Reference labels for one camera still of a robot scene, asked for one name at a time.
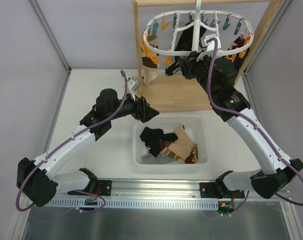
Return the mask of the black blue sport sock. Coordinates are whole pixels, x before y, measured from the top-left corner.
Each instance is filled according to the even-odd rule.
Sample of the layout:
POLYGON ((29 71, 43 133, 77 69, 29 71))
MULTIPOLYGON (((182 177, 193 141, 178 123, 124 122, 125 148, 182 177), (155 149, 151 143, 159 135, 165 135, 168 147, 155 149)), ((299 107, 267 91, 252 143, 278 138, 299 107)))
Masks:
POLYGON ((188 29, 182 31, 178 43, 175 46, 177 52, 191 52, 193 44, 194 27, 191 26, 188 29))

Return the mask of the white round clip hanger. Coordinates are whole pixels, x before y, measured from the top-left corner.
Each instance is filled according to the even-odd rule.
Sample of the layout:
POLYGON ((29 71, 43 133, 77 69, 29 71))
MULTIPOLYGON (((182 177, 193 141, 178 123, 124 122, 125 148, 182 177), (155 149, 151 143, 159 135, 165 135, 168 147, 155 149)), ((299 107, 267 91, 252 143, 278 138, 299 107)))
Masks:
POLYGON ((234 30, 234 34, 237 35, 240 32, 242 26, 245 26, 246 31, 244 37, 250 36, 250 41, 237 49, 233 50, 217 50, 217 57, 224 57, 239 53, 247 48, 249 48, 254 41, 254 31, 250 21, 242 15, 237 13, 223 11, 223 10, 202 10, 201 2, 196 1, 194 10, 176 10, 167 11, 153 17, 146 25, 145 30, 142 34, 141 44, 144 43, 148 50, 144 50, 145 54, 151 59, 157 59, 158 55, 164 56, 189 56, 191 52, 196 51, 200 53, 198 59, 200 60, 205 56, 205 52, 201 52, 200 41, 206 36, 211 34, 216 34, 220 40, 220 31, 225 31, 230 26, 230 19, 237 19, 237 25, 234 30), (162 50, 151 46, 148 42, 148 36, 157 32, 155 24, 158 20, 164 20, 166 17, 173 17, 173 37, 171 41, 171 47, 168 50, 162 50), (193 27, 193 37, 192 37, 192 48, 191 52, 187 51, 175 51, 176 44, 178 42, 177 37, 179 33, 184 30, 193 27))

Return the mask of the brown cream striped sock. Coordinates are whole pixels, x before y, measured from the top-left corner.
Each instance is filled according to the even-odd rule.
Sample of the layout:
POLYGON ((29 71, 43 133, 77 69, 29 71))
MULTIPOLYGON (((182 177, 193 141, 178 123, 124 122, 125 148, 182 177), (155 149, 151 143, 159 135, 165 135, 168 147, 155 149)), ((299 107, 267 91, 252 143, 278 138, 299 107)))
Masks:
MULTIPOLYGON (((158 48, 158 38, 157 38, 156 33, 148 36, 148 43, 152 47, 158 48)), ((144 42, 142 43, 140 50, 141 50, 141 60, 142 60, 142 65, 143 65, 142 79, 143 79, 144 84, 147 87, 149 87, 150 82, 152 82, 153 80, 155 80, 158 77, 159 64, 154 63, 152 61, 152 59, 146 55, 144 50, 149 50, 149 49, 145 46, 144 42)))

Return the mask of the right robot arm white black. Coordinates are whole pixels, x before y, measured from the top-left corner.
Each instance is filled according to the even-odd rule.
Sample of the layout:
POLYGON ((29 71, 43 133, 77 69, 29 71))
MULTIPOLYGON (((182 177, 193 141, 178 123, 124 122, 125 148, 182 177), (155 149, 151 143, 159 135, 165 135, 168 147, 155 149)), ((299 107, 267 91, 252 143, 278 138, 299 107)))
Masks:
POLYGON ((303 162, 291 158, 277 146, 260 124, 250 103, 235 89, 238 72, 234 63, 219 57, 211 64, 210 56, 197 60, 198 56, 199 53, 193 51, 188 57, 178 58, 182 75, 188 80, 197 80, 211 99, 214 112, 238 133, 260 166, 254 171, 223 173, 216 179, 216 193, 226 198, 233 191, 251 190, 270 199, 303 169, 303 162))

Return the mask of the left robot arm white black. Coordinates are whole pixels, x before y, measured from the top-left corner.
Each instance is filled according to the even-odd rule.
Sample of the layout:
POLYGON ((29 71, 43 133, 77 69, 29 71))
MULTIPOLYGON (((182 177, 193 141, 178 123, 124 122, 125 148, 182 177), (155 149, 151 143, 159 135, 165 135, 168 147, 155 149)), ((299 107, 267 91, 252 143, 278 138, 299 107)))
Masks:
POLYGON ((126 93, 119 99, 114 89, 102 90, 92 109, 63 142, 33 160, 25 157, 18 163, 16 185, 19 194, 25 194, 33 205, 43 207, 57 194, 95 193, 98 178, 87 168, 65 174, 59 174, 59 170, 76 153, 106 134, 112 127, 112 120, 132 116, 146 123, 157 115, 159 111, 144 97, 126 93))

